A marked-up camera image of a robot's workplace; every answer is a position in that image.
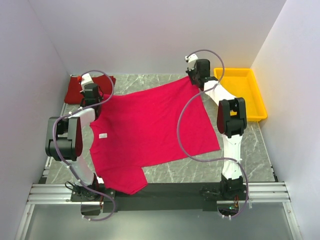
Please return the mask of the pink t shirt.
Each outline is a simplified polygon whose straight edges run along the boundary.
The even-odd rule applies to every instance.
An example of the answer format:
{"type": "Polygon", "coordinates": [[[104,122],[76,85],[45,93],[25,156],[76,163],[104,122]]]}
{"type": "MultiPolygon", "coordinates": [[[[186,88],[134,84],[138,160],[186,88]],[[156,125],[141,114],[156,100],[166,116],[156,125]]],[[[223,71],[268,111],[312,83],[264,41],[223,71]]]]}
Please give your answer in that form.
{"type": "Polygon", "coordinates": [[[198,93],[183,77],[108,98],[90,124],[90,155],[106,188],[133,195],[148,184],[144,167],[220,149],[198,93]]]}

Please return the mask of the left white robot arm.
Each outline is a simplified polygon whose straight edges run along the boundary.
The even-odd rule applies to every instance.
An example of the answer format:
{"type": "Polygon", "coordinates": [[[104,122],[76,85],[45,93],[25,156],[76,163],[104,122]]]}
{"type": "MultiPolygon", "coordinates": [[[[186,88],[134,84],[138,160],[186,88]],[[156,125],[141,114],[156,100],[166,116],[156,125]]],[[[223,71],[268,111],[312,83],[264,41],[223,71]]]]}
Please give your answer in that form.
{"type": "Polygon", "coordinates": [[[98,119],[101,106],[82,109],[73,116],[60,119],[50,117],[47,123],[45,152],[75,173],[75,186],[83,187],[82,195],[88,201],[96,200],[100,188],[95,173],[86,164],[83,153],[82,128],[98,119]]]}

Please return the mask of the yellow plastic tray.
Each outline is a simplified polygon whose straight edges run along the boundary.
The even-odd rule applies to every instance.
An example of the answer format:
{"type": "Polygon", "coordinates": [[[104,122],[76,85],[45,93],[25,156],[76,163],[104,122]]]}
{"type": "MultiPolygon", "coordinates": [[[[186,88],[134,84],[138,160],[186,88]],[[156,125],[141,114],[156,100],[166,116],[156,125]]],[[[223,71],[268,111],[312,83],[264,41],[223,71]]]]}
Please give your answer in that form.
{"type": "Polygon", "coordinates": [[[250,68],[215,68],[214,76],[222,78],[210,97],[216,104],[220,100],[244,98],[246,118],[249,122],[259,122],[268,117],[255,75],[250,68]]]}

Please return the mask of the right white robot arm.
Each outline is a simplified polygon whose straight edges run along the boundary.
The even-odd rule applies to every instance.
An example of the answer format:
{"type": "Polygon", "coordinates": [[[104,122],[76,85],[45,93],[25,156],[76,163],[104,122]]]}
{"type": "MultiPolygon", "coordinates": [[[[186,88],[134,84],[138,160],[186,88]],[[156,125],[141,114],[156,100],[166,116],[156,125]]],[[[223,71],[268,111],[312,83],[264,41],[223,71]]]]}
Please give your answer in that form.
{"type": "Polygon", "coordinates": [[[235,97],[210,74],[211,63],[199,59],[196,54],[185,57],[186,73],[192,85],[204,91],[218,106],[217,129],[223,140],[223,164],[219,193],[230,200],[245,190],[241,171],[241,142],[247,127],[246,103],[244,98],[235,97]]]}

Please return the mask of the folded dark red t shirt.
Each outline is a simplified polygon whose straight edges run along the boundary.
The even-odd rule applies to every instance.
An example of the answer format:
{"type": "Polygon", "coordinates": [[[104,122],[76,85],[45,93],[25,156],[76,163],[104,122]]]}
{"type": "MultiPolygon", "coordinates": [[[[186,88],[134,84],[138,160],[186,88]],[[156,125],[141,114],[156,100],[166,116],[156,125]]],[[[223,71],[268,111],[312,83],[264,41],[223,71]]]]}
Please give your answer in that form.
{"type": "MultiPolygon", "coordinates": [[[[111,94],[112,85],[105,75],[92,77],[92,80],[101,88],[104,94],[111,94]]],[[[79,105],[84,97],[81,91],[80,76],[71,76],[64,102],[69,105],[79,105]]]]}

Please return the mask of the black base beam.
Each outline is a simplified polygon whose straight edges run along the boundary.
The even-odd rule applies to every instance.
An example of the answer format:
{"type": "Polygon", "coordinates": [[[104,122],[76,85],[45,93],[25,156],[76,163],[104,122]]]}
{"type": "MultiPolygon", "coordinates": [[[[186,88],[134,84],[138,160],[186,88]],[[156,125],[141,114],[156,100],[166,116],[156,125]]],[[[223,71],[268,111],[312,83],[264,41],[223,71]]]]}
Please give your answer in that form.
{"type": "Polygon", "coordinates": [[[239,201],[247,199],[248,188],[223,196],[220,194],[220,182],[198,183],[150,183],[142,190],[129,195],[98,184],[97,191],[91,192],[83,186],[71,188],[71,202],[84,203],[81,212],[84,215],[99,215],[111,211],[164,211],[164,210],[202,210],[235,215],[239,211],[239,201]]]}

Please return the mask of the aluminium frame rail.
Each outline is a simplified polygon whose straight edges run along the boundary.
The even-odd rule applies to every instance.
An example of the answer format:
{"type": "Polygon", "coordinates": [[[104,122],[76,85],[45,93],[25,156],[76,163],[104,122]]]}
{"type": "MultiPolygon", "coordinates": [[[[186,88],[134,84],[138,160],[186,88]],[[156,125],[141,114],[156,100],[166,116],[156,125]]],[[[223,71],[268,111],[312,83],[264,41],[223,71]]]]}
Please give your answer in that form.
{"type": "Polygon", "coordinates": [[[221,216],[202,188],[219,163],[181,160],[148,167],[148,185],[134,195],[117,193],[117,213],[104,221],[80,217],[80,202],[62,184],[34,184],[18,240],[300,240],[302,234],[284,182],[278,181],[257,122],[242,140],[249,200],[242,213],[221,216]]]}

